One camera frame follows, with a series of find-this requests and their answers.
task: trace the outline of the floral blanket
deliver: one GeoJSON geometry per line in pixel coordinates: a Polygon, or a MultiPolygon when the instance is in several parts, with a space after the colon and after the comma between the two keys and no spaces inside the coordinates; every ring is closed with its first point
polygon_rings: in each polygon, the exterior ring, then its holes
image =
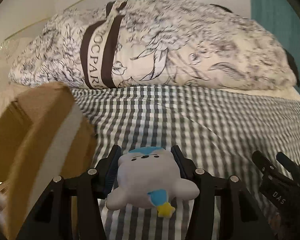
{"type": "Polygon", "coordinates": [[[65,10],[13,63],[28,86],[196,85],[241,90],[296,84],[275,37],[253,20],[189,0],[124,0],[65,10]]]}

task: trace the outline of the yellow star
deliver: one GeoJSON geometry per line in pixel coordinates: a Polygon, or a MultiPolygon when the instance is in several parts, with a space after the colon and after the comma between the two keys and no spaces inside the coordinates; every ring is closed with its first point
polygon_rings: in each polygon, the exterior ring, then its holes
{"type": "Polygon", "coordinates": [[[176,209],[171,206],[169,202],[166,202],[161,206],[157,206],[158,217],[160,218],[171,218],[175,210],[176,209]]]}

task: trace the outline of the checkered cloth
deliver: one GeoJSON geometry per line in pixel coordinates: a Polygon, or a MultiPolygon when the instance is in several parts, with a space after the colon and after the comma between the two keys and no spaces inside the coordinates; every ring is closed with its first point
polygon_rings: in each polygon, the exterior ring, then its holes
{"type": "MultiPolygon", "coordinates": [[[[261,172],[251,160],[255,150],[273,162],[278,151],[300,164],[300,102],[249,96],[199,87],[139,86],[72,93],[95,125],[98,146],[94,164],[114,144],[123,153],[137,147],[179,145],[187,158],[210,174],[237,175],[264,214],[273,206],[259,192],[261,172]]],[[[278,170],[287,173],[278,164],[278,170]]],[[[100,201],[107,239],[184,239],[193,202],[173,200],[173,217],[127,205],[109,211],[100,201]]],[[[219,220],[215,209],[215,234],[219,220]]]]}

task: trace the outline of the teal curtain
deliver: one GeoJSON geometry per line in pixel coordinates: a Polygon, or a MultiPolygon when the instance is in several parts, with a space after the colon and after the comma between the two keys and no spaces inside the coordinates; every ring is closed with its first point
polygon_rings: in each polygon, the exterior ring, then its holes
{"type": "Polygon", "coordinates": [[[251,0],[251,18],[273,33],[290,52],[300,79],[300,19],[287,0],[251,0]]]}

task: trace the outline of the plush toy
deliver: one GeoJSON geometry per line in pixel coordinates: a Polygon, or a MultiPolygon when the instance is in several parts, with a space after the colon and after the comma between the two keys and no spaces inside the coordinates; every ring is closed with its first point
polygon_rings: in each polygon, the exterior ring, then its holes
{"type": "Polygon", "coordinates": [[[170,151],[161,147],[142,147],[121,156],[118,161],[118,187],[107,198],[106,206],[118,210],[127,203],[139,208],[156,207],[159,217],[170,218],[175,211],[169,203],[174,197],[192,200],[199,189],[182,179],[170,151]]]}

